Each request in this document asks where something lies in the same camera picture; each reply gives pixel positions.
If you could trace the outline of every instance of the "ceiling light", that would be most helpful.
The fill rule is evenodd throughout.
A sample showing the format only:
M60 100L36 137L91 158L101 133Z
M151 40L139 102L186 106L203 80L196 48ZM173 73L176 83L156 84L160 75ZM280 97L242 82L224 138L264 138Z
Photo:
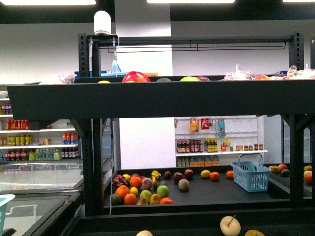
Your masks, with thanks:
M11 6L95 5L95 0L0 0Z
M147 3L234 3L235 0L147 0Z
M283 0L283 2L315 2L315 0Z

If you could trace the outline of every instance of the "ceiling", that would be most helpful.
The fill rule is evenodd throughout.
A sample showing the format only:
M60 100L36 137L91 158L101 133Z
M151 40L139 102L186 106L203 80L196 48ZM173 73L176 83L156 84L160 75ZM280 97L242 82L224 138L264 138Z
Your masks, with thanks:
M99 10L115 21L114 0L92 6L5 6L0 3L0 24L92 23ZM305 20L315 19L315 3L282 0L236 0L229 5L171 4L171 21Z

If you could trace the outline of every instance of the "display shelf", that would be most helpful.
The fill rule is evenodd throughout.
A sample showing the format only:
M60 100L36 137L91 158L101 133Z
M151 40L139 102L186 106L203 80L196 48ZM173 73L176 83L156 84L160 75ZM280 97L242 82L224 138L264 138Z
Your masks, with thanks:
M268 152L267 150L259 151L218 151L218 152L192 152L192 153L176 153L177 157L180 156L211 156L211 155L229 155L229 154L248 154L248 153L264 153Z
M1 130L0 134L10 133L48 133L48 132L68 132L75 131L74 128L69 129L40 129L40 130Z
M23 145L23 146L0 146L0 149L33 149L33 148L70 148L78 144L51 144L51 145Z
M13 117L13 114L2 114L2 115L0 115L0 118L1 117Z

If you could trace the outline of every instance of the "basket handle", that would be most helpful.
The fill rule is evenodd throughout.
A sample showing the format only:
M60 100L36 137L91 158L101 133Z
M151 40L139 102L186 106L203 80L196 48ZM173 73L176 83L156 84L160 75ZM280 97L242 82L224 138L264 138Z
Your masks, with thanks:
M260 159L259 159L258 164L261 165L261 166L263 165L262 155L259 152L257 152L257 153L244 153L244 154L241 154L239 156L239 158L238 158L237 166L240 167L240 160L241 160L242 156L249 156L249 155L259 155Z

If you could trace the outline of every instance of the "blue basket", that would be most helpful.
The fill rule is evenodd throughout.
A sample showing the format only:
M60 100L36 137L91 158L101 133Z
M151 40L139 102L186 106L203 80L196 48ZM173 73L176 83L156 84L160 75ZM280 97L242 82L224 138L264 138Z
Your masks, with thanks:
M240 161L245 155L260 155L259 162ZM234 182L247 192L263 192L268 190L269 174L271 170L263 165L260 153L242 154L238 161L232 162Z
M0 236L2 236L3 234L6 205L13 198L15 198L15 195L13 194L0 195Z

